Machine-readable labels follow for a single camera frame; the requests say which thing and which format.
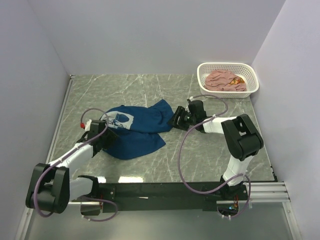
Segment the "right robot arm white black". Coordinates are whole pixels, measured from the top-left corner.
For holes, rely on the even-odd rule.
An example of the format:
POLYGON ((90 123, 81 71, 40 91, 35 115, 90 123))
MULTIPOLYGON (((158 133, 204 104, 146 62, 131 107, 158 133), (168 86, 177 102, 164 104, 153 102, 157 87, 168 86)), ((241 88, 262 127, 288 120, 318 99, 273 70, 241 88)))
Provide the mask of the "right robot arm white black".
POLYGON ((208 116, 199 107, 186 110, 179 106, 167 123, 184 131, 195 126, 197 131, 205 134, 224 135, 230 159, 222 175, 222 180, 226 183, 219 187, 219 193, 226 200, 232 199, 237 194, 236 186, 245 178, 249 163, 264 146, 251 118, 245 113, 233 117, 208 116))

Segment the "blue printed t-shirt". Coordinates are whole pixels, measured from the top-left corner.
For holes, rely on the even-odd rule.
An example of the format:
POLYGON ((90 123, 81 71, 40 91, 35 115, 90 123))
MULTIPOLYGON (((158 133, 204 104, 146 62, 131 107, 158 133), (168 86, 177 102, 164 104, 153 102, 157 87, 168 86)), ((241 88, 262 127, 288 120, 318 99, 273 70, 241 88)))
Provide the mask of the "blue printed t-shirt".
POLYGON ((164 100, 150 107, 118 106, 106 112, 108 129, 117 134, 114 144, 103 151, 120 160, 151 154, 166 145, 160 133, 169 132, 174 112, 164 100))

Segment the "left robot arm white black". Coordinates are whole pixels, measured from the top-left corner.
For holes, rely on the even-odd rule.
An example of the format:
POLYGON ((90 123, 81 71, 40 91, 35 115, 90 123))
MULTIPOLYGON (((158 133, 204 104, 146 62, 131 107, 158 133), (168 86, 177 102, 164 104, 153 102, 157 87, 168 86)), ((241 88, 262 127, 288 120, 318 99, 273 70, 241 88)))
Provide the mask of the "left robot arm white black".
POLYGON ((98 178, 79 175, 72 180, 78 167, 91 160, 101 150, 112 147, 118 135, 111 129, 98 134, 86 131, 82 138, 62 157, 50 164, 39 163, 32 172, 25 205, 43 217, 61 214, 70 201, 86 198, 94 201, 101 196, 98 178))

